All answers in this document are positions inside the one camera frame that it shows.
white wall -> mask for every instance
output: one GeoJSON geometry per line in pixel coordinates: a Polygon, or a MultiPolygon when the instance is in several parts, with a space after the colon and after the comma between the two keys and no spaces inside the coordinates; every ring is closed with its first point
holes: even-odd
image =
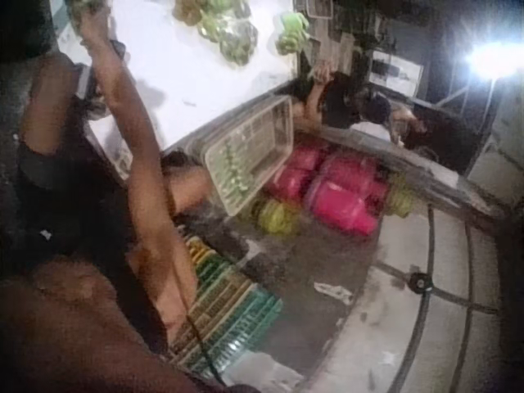
{"type": "Polygon", "coordinates": [[[524,197],[524,75],[505,82],[492,134],[468,179],[513,207],[524,197]]]}

dark shorts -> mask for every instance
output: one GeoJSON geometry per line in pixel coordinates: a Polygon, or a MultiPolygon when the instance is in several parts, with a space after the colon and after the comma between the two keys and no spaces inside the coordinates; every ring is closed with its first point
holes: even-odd
{"type": "Polygon", "coordinates": [[[21,143],[16,191],[24,234],[11,255],[17,273],[55,255],[84,257],[111,281],[124,315],[150,349],[166,352],[160,315],[125,259],[133,240],[125,193],[102,165],[43,156],[21,143]]]}

person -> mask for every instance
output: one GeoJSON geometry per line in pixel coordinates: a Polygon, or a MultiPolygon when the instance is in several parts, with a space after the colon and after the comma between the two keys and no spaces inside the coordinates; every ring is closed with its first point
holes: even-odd
{"type": "MultiPolygon", "coordinates": [[[[79,33],[133,154],[127,198],[134,244],[113,230],[98,171],[64,151],[79,74],[67,56],[47,54],[20,127],[17,191],[26,236],[11,257],[24,278],[2,283],[0,296],[2,359],[31,390],[86,391],[90,377],[93,389],[117,387],[120,371],[134,376],[129,384],[137,391],[165,389],[156,377],[166,367],[151,365],[153,354],[166,353],[197,293],[173,217],[206,196],[209,175],[199,167],[162,169],[146,108],[108,39],[108,15],[107,7],[86,11],[79,33]]],[[[196,391],[174,375],[171,391],[196,391]]]]}
{"type": "Polygon", "coordinates": [[[293,105],[293,116],[305,118],[315,124],[337,129],[349,129],[353,124],[369,122],[386,128],[389,139],[399,145],[409,129],[424,133],[425,127],[405,106],[391,104],[370,85],[364,86],[363,72],[356,70],[348,76],[334,71],[331,62],[318,61],[310,69],[305,55],[300,55],[306,74],[291,88],[298,102],[293,105]]]}

vendor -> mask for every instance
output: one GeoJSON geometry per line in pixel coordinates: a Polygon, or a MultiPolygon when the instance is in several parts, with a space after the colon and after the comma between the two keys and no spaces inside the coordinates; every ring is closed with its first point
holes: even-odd
{"type": "Polygon", "coordinates": [[[329,61],[320,61],[311,70],[304,54],[300,60],[305,76],[290,91],[297,100],[293,105],[294,117],[337,129],[349,129],[361,122],[382,124],[396,145],[408,129],[425,132],[422,122],[407,107],[392,104],[383,94],[363,87],[362,73],[348,76],[334,71],[329,61]]]}

plastic basket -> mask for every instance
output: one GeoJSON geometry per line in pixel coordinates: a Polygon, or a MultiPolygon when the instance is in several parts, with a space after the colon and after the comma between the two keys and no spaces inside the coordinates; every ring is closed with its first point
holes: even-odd
{"type": "Polygon", "coordinates": [[[236,215],[282,166],[293,148],[291,99],[268,97],[213,133],[196,138],[187,152],[209,171],[212,201],[236,215]]]}

